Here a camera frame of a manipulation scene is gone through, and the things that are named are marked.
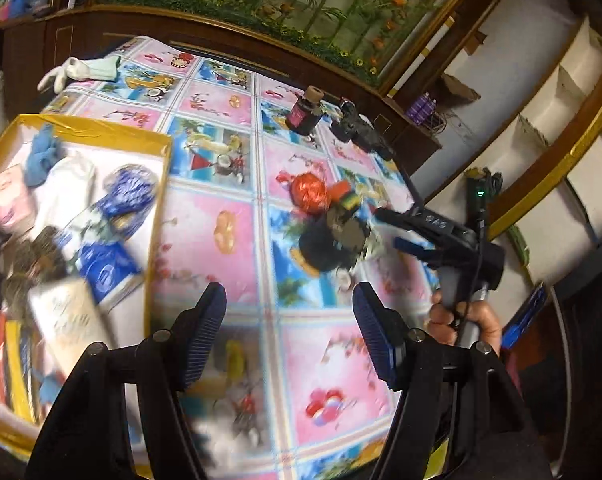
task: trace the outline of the rubber glove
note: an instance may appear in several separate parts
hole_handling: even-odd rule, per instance
[[[76,59],[69,57],[61,66],[56,66],[41,78],[37,85],[39,92],[43,91],[54,78],[54,91],[59,94],[66,86],[68,78],[77,81],[95,79],[98,81],[114,81],[117,78],[117,69],[120,65],[120,56],[109,56],[101,59]]]

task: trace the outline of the patterned tablecloth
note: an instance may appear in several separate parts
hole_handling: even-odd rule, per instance
[[[277,176],[347,179],[363,197],[358,214],[371,220],[377,206],[411,204],[395,165],[339,142],[329,116],[313,140],[290,132],[296,88],[152,38],[117,53],[116,81],[74,83],[43,111],[174,138],[151,318],[153,328],[170,326],[209,282],[227,291],[203,378],[183,399],[209,472],[327,479],[377,457],[398,397],[372,368],[351,289],[370,281],[386,306],[418,318],[436,278],[393,251],[349,274],[313,273],[297,247],[305,217]]]

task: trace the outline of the brown bottle cap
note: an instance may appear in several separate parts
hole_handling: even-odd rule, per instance
[[[305,89],[305,93],[303,94],[303,99],[307,99],[311,103],[318,105],[323,99],[323,90],[317,88],[316,86],[309,86]]]

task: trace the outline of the metal bolt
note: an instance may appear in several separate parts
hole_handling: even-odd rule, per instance
[[[487,344],[485,341],[477,341],[476,349],[482,354],[489,354],[492,351],[492,347]]]
[[[418,328],[411,328],[408,332],[408,337],[415,343],[420,343],[425,339],[425,332]]]
[[[97,343],[89,344],[88,347],[86,348],[86,351],[88,352],[89,355],[97,355],[107,349],[108,349],[108,347],[105,346],[104,343],[97,342]]]
[[[170,332],[169,330],[167,330],[165,328],[163,328],[161,330],[157,330],[152,335],[152,339],[154,339],[158,343],[165,343],[171,337],[172,337],[172,332]]]

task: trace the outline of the pink bottle label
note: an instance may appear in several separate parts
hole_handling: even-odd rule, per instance
[[[292,110],[290,110],[290,113],[287,115],[287,120],[290,121],[290,124],[292,124],[295,128],[298,128],[304,117],[305,112],[297,105],[294,105]]]

